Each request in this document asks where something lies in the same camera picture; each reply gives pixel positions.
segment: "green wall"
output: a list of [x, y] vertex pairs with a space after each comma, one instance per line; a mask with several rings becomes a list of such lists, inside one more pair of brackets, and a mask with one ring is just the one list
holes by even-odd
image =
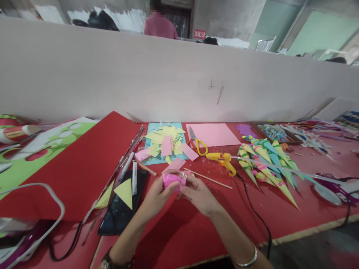
[[287, 55], [314, 53], [317, 49], [340, 50], [359, 27], [359, 20], [313, 11]]
[[276, 36], [270, 49], [271, 52], [276, 52], [300, 8], [300, 6], [267, 0], [252, 35], [249, 48], [254, 49], [259, 40], [272, 39]]

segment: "yellow scissors handle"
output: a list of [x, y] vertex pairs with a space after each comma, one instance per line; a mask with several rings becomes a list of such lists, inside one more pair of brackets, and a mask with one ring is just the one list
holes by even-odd
[[[196, 143], [197, 143], [197, 151], [198, 151], [198, 154], [200, 155], [200, 156], [205, 156], [207, 153], [208, 153], [208, 147], [207, 147], [207, 145], [206, 144], [204, 144], [201, 140], [199, 140], [199, 139], [197, 139], [196, 138]], [[200, 151], [199, 151], [199, 144], [202, 144], [203, 146], [205, 146], [205, 148], [206, 148], [206, 152], [205, 153], [201, 153]]]

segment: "scissors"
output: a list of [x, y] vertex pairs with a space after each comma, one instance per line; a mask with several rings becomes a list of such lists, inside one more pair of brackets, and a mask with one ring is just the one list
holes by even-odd
[[[193, 147], [193, 148], [196, 148], [196, 147], [194, 146], [193, 142], [192, 142], [192, 140], [195, 140], [196, 143], [197, 143], [197, 152], [198, 152], [198, 154], [199, 154], [200, 156], [205, 156], [205, 155], [208, 153], [208, 147], [207, 147], [207, 145], [204, 144], [201, 140], [199, 140], [199, 139], [196, 138], [196, 136], [194, 135], [194, 132], [193, 132], [193, 130], [192, 130], [191, 127], [190, 127], [190, 135], [191, 135], [190, 143], [191, 143], [192, 147]], [[206, 148], [206, 152], [205, 152], [205, 153], [201, 153], [201, 152], [199, 151], [199, 143], [201, 143], [203, 146], [205, 146], [205, 148]]]

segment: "floor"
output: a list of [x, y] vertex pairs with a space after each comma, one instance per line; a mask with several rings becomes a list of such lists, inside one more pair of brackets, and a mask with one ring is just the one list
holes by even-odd
[[[276, 269], [354, 269], [359, 264], [359, 222], [275, 246], [270, 261]], [[194, 267], [234, 268], [229, 259]]]

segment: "white partition wall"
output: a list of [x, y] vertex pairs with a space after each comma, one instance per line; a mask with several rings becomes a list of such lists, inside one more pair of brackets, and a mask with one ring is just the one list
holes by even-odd
[[0, 18], [0, 113], [32, 119], [292, 121], [358, 85], [342, 64]]

